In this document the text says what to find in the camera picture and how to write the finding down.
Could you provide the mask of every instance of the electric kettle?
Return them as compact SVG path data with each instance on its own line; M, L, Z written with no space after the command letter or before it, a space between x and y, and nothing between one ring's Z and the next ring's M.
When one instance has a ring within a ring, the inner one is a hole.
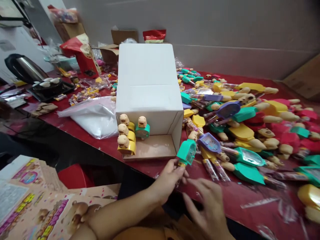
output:
M48 78L48 75L28 57L20 54L10 54L4 60L7 68L21 81L33 84Z

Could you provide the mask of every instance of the red bag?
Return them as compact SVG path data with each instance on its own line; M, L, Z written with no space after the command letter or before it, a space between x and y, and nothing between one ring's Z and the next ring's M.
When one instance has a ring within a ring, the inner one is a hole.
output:
M146 43L162 43L166 37L167 30L150 30L143 32L143 38Z
M97 78L101 74L100 67L93 55L89 38L84 33L69 39L60 45L66 57L76 56L81 74L79 78Z

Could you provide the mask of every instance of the black tray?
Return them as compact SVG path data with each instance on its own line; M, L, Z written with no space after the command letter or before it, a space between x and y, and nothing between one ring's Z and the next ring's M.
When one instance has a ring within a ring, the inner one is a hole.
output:
M45 103L48 103L48 102L51 102L53 100L53 98L59 96L60 94L67 94L69 92L72 92L75 88L75 86L71 83L67 83L67 82L64 82L64 81L61 81L62 82L62 87L61 87L61 92L55 92L54 94L52 95L43 95L41 94L41 92L37 91L37 90L34 90L33 87L27 89L27 91L29 93L32 94L32 96L34 96L38 101L40 102L45 102Z

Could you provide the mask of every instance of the white cardboard box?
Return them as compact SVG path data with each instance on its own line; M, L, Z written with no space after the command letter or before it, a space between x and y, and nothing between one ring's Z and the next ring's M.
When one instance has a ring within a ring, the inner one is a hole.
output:
M180 148L183 107L172 45L121 44L119 50L117 119L125 113L137 124L145 116L150 125L150 137L137 139L136 155L129 159L174 157ZM159 135L170 135L172 141Z

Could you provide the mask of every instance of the gray wall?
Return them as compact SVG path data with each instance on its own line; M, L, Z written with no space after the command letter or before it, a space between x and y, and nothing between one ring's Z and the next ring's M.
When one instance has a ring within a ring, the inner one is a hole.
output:
M47 44L50 43L50 39L52 39L56 44L63 43L59 33L57 32L55 26L52 24L40 1L31 0L31 2L34 8L25 6L25 11L28 14L28 17L32 25L39 32L40 36L44 39L44 41Z
M92 44L110 29L167 29L175 56L197 70L282 79L320 50L318 0L64 0Z

